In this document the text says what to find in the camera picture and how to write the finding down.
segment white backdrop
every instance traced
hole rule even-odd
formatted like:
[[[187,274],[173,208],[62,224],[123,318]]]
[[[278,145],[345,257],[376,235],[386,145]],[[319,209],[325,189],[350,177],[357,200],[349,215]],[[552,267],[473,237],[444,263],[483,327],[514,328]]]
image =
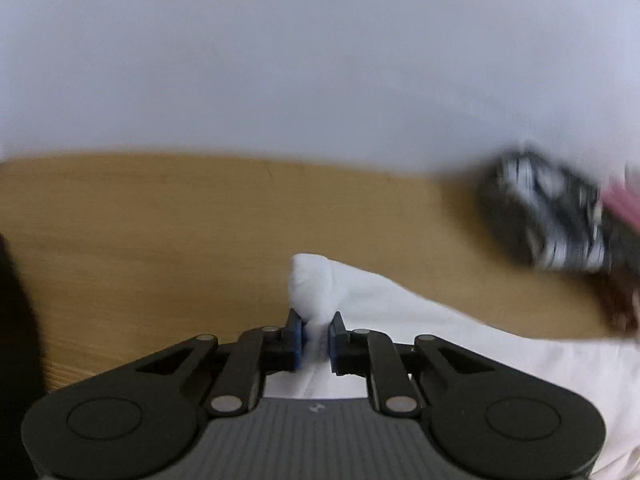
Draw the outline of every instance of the white backdrop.
[[[640,0],[0,0],[0,140],[458,169],[640,162]]]

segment blurry black object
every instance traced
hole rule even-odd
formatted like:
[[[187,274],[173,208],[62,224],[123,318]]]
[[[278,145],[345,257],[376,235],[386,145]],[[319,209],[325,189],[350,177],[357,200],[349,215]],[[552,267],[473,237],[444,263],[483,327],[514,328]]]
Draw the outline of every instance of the blurry black object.
[[[610,267],[598,187],[538,153],[501,156],[479,186],[478,205],[520,263],[583,272]]]
[[[45,394],[36,319],[0,235],[0,478],[37,478],[20,424]]]

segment wood grain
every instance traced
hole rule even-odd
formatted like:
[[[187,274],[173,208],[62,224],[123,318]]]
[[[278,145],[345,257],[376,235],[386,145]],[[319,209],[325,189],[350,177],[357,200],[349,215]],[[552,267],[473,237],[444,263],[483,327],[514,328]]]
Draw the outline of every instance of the wood grain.
[[[581,280],[512,266],[457,184],[190,155],[0,169],[0,229],[62,386],[183,340],[285,319],[289,259],[321,253],[523,336],[606,335]]]

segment wooden surface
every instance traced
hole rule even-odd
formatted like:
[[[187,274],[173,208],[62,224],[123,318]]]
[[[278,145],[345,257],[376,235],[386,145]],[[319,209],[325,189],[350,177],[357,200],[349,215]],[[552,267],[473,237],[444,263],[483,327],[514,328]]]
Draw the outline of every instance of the wooden surface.
[[[420,177],[213,156],[18,160],[0,168],[0,229],[53,387],[195,333],[281,324],[298,252],[520,335],[607,333],[581,281],[513,267],[468,190]]]

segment silver screw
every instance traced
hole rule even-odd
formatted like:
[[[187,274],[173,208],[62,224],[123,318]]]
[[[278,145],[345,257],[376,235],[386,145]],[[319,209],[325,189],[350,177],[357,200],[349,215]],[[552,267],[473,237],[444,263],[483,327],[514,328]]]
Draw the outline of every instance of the silver screw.
[[[401,395],[389,397],[385,402],[385,406],[395,413],[409,413],[418,407],[418,402],[411,397]]]
[[[242,399],[233,395],[220,395],[211,401],[211,407],[220,413],[231,413],[242,408]]]

